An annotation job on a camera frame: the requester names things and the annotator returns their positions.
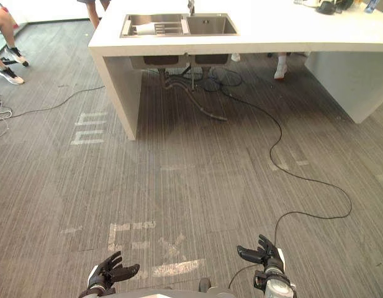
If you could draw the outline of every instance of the white sneaker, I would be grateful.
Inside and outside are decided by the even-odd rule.
[[[5,70],[0,70],[0,76],[3,76],[10,83],[15,85],[24,83],[24,80],[20,76],[17,76],[9,67],[7,67]]]
[[[20,54],[20,51],[17,48],[9,48],[8,46],[6,46],[5,52],[18,63],[26,62],[26,59],[22,56],[22,54]]]
[[[286,64],[278,64],[277,71],[274,74],[274,79],[284,79],[287,71]]]

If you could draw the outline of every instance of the white kitchen island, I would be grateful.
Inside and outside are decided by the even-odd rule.
[[[293,0],[196,0],[195,9],[227,13],[238,35],[120,37],[127,14],[184,14],[187,0],[112,0],[95,31],[89,49],[128,139],[136,139],[142,83],[132,56],[312,52],[307,68],[355,122],[383,103],[381,12],[326,16]]]

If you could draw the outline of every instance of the stainless steel sink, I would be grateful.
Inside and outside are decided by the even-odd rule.
[[[126,15],[121,37],[237,35],[227,14],[150,14]]]
[[[194,14],[187,17],[190,35],[236,35],[227,14]]]
[[[186,37],[237,35],[227,14],[126,15],[121,37]],[[135,69],[224,65],[229,54],[133,56]]]
[[[121,37],[141,35],[182,36],[188,34],[185,14],[133,14],[125,17]]]

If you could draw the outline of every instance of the gray carpet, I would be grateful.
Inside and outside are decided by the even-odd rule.
[[[0,77],[4,105],[20,114],[102,86],[88,52],[91,35],[89,22],[27,26],[17,45],[30,66],[12,66],[26,83]],[[356,125],[304,68],[305,57],[287,59],[283,82],[273,80],[275,57],[241,57],[228,68],[244,83],[225,90],[278,120],[276,162],[335,183],[353,201],[346,219],[290,215],[280,223],[277,244],[299,297],[383,297],[383,105]],[[215,74],[225,83],[238,79],[219,68]],[[126,139],[104,88],[7,121],[0,298],[77,297],[91,268],[114,249],[122,249],[125,264],[141,265],[117,292],[196,290],[204,276],[227,286],[249,265],[235,246],[256,248],[259,233],[273,239],[281,214],[347,213],[339,190],[275,168],[269,150],[279,129],[264,112],[200,87],[194,93],[228,121],[207,118],[180,89],[162,90],[151,71],[143,74],[137,141]],[[5,128],[0,122],[0,134]],[[253,272],[235,279],[237,297],[262,296]]]

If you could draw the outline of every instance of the island leg panel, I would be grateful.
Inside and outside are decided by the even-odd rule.
[[[129,140],[136,139],[142,71],[134,70],[129,57],[92,56]]]
[[[383,103],[383,53],[313,52],[305,65],[356,123]]]

